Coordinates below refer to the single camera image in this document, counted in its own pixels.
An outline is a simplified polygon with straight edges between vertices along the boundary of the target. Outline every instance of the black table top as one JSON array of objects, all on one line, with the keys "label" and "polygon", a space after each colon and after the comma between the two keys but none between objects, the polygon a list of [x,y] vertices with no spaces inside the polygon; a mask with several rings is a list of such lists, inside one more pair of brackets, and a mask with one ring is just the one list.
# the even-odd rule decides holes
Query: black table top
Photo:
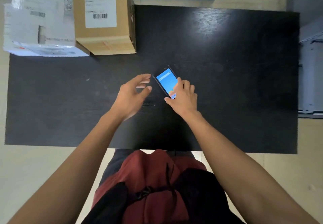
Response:
[{"label": "black table top", "polygon": [[[299,14],[135,7],[137,54],[10,56],[6,144],[77,146],[120,85],[169,64],[196,86],[198,110],[245,152],[297,153]],[[153,90],[110,147],[200,150]]]}]

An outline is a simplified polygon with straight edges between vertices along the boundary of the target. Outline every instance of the blue phone screen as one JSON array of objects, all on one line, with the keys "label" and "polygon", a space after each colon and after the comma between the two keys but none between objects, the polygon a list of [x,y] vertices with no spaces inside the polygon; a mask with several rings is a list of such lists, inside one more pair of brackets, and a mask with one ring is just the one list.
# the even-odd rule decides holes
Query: blue phone screen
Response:
[{"label": "blue phone screen", "polygon": [[174,91],[174,87],[177,84],[177,79],[172,71],[168,68],[160,75],[156,77],[159,83],[164,87],[165,91],[168,95],[174,99],[176,97],[176,92]]}]

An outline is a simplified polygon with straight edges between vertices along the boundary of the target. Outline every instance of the white box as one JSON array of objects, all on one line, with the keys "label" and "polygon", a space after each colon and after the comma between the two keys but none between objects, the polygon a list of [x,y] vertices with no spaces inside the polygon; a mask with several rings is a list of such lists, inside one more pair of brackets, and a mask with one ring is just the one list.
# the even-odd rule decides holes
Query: white box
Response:
[{"label": "white box", "polygon": [[73,0],[12,0],[14,44],[42,56],[89,56],[75,40]]},{"label": "white box", "polygon": [[40,56],[22,46],[15,45],[11,40],[11,4],[4,4],[5,24],[3,29],[3,50],[17,56]]}]

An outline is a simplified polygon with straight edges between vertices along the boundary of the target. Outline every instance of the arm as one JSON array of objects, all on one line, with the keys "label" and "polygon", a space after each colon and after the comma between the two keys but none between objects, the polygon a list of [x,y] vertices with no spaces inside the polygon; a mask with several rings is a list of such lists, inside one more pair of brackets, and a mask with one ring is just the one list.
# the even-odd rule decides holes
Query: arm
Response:
[{"label": "arm", "polygon": [[188,123],[217,180],[247,223],[318,224],[261,165],[203,118],[193,85],[178,78],[176,99],[165,100]]},{"label": "arm", "polygon": [[151,91],[148,86],[138,94],[135,88],[149,81],[150,75],[142,74],[121,86],[111,110],[8,224],[75,223],[116,129],[135,115]]}]

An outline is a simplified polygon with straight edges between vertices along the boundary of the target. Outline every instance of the forearm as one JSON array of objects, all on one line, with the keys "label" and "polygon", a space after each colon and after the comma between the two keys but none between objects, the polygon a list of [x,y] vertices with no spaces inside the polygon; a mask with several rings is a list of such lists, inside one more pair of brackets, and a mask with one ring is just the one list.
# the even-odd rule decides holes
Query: forearm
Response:
[{"label": "forearm", "polygon": [[71,224],[82,210],[122,119],[108,112],[8,224]]},{"label": "forearm", "polygon": [[188,113],[184,120],[217,180],[248,223],[317,223],[265,169],[214,129],[199,112]]}]

